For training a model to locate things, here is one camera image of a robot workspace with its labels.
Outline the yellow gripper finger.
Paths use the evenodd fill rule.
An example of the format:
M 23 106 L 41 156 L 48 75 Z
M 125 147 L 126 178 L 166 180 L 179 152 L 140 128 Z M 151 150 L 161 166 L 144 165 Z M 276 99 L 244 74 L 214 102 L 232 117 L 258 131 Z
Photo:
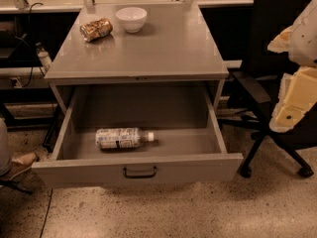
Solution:
M 317 69 L 302 66 L 295 74 L 282 77 L 269 128 L 277 133 L 287 132 L 317 103 Z

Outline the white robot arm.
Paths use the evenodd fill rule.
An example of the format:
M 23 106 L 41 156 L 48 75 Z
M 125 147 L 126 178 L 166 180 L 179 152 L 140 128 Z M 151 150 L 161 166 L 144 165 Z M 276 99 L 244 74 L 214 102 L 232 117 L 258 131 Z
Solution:
M 277 133 L 293 129 L 317 103 L 317 0 L 311 0 L 291 26 L 267 46 L 274 53 L 288 52 L 288 58 L 299 65 L 294 74 L 281 79 L 278 102 L 269 121 Z

